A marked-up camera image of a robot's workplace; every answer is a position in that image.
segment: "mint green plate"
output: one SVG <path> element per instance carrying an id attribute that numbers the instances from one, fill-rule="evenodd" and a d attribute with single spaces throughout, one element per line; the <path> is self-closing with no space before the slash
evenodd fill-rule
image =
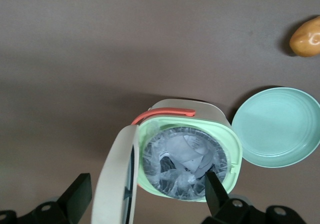
<path id="1" fill-rule="evenodd" d="M 320 105 L 304 91 L 271 88 L 244 102 L 232 127 L 248 162 L 286 167 L 305 159 L 319 145 Z"/>

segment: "trash can lid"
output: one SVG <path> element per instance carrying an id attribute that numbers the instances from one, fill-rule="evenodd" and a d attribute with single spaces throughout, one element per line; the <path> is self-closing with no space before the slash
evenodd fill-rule
<path id="1" fill-rule="evenodd" d="M 117 135 L 95 189 L 92 224 L 132 224 L 139 166 L 138 126 Z"/>

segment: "orange handle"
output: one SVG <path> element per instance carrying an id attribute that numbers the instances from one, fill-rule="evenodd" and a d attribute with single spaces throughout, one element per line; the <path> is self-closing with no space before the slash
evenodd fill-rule
<path id="1" fill-rule="evenodd" d="M 144 113 L 138 115 L 136 119 L 132 122 L 132 125 L 136 125 L 138 122 L 140 122 L 144 118 L 148 118 L 153 115 L 158 114 L 178 114 L 178 115 L 184 115 L 187 117 L 193 117 L 196 114 L 195 110 L 192 109 L 184 109 L 184 108 L 173 108 L 173 107 L 162 107 L 162 108 L 155 108 L 151 110 L 147 110 Z"/>

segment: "potato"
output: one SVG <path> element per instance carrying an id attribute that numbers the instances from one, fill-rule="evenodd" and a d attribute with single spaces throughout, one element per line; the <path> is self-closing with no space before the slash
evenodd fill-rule
<path id="1" fill-rule="evenodd" d="M 301 57 L 320 54 L 320 16 L 305 22 L 290 39 L 290 47 Z"/>

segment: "white lid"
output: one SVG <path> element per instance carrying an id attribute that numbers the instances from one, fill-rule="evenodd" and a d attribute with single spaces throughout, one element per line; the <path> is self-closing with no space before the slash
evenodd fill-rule
<path id="1" fill-rule="evenodd" d="M 93 199 L 91 224 L 132 224 L 139 167 L 138 125 L 117 135 L 105 160 Z"/>

